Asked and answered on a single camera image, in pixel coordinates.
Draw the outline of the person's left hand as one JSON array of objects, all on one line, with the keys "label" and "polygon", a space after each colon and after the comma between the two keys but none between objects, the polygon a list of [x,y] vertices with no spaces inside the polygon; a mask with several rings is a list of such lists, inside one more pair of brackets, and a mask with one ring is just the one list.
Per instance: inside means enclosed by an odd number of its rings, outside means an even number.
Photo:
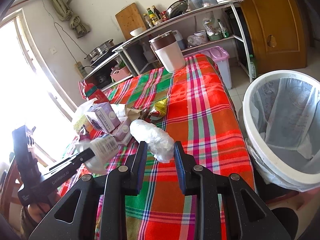
[{"label": "person's left hand", "polygon": [[33,203],[27,207],[30,217],[39,223],[45,215],[51,210],[51,207],[47,203]]}]

